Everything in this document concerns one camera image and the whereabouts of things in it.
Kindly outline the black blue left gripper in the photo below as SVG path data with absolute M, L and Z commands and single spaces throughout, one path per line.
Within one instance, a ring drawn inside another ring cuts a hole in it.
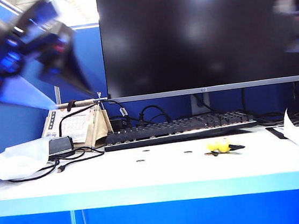
M 54 86 L 92 94 L 93 86 L 86 78 L 74 52 L 74 31 L 56 22 L 23 47 L 25 31 L 0 28 L 0 103 L 45 109 L 56 103 L 21 76 L 23 53 L 40 62 L 37 79 Z

